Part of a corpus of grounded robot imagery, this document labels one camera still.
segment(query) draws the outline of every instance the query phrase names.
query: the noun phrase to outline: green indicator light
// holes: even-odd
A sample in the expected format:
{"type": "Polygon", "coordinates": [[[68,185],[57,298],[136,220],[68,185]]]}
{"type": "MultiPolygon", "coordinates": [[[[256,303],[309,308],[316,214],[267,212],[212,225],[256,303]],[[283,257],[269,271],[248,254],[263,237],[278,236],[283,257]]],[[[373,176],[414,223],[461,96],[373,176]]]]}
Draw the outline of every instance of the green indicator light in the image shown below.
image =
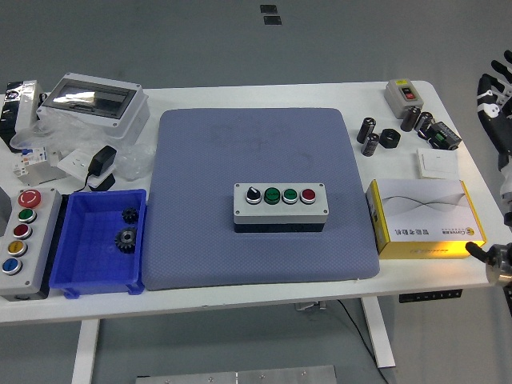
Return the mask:
{"type": "Polygon", "coordinates": [[[296,190],[285,190],[283,193],[283,196],[285,198],[288,198],[289,200],[294,200],[297,198],[297,191],[296,190]]]}
{"type": "Polygon", "coordinates": [[[18,214],[18,217],[20,220],[30,220],[32,218],[32,216],[34,216],[34,212],[32,210],[22,210],[19,214],[18,214]]]}
{"type": "Polygon", "coordinates": [[[280,197],[281,193],[277,188],[271,187],[265,191],[265,202],[267,204],[277,204],[279,202],[280,197]]]}
{"type": "Polygon", "coordinates": [[[292,190],[291,188],[285,190],[282,193],[282,200],[286,204],[295,204],[298,200],[298,195],[296,190],[292,190]]]}

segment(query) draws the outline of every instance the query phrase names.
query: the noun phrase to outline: gear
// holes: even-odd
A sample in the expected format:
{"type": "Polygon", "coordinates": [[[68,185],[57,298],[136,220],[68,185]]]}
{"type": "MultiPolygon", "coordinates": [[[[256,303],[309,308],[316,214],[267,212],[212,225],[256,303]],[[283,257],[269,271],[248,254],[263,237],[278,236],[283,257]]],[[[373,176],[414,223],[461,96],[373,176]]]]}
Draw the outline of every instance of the gear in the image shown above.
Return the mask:
{"type": "Polygon", "coordinates": [[[138,213],[135,208],[126,208],[121,215],[126,224],[133,224],[138,220],[138,213]]]}
{"type": "Polygon", "coordinates": [[[132,254],[135,252],[135,239],[137,237],[137,228],[132,226],[120,230],[115,235],[115,245],[119,250],[125,254],[132,254]]]}

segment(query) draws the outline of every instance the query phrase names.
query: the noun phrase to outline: control box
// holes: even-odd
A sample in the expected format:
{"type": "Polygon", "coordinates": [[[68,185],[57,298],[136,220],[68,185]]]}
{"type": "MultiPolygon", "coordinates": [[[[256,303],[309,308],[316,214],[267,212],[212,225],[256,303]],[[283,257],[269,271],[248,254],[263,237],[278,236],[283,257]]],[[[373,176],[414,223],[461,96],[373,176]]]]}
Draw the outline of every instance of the control box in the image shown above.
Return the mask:
{"type": "Polygon", "coordinates": [[[46,261],[62,202],[56,189],[23,190],[12,199],[12,213],[0,246],[0,295],[9,301],[48,295],[46,261]]]}
{"type": "Polygon", "coordinates": [[[423,107],[422,98],[407,78],[390,80],[386,85],[384,98],[396,118],[404,118],[407,110],[412,106],[419,109],[423,107]]]}
{"type": "Polygon", "coordinates": [[[320,232],[328,216],[322,183],[234,185],[235,232],[320,232]]]}

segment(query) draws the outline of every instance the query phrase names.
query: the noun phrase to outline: red indicator light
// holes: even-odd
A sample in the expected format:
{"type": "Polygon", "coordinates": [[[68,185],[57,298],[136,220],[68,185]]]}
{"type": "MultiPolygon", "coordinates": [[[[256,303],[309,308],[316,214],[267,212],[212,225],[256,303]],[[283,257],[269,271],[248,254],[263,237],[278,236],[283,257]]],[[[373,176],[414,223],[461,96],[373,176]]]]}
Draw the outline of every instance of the red indicator light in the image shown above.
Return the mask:
{"type": "Polygon", "coordinates": [[[301,200],[304,204],[313,204],[316,200],[316,193],[309,188],[305,189],[301,192],[301,200]]]}
{"type": "Polygon", "coordinates": [[[32,229],[27,224],[20,224],[13,229],[13,235],[16,238],[28,238],[32,234],[32,229]]]}

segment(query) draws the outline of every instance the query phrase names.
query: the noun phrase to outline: blue button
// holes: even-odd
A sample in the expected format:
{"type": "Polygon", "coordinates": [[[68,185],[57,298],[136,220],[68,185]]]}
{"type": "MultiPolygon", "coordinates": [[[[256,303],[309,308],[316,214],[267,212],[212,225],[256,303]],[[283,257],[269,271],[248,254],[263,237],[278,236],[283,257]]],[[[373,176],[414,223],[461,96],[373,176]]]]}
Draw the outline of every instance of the blue button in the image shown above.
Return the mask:
{"type": "Polygon", "coordinates": [[[16,258],[8,258],[2,264],[2,271],[8,275],[16,274],[21,268],[22,262],[16,258]]]}

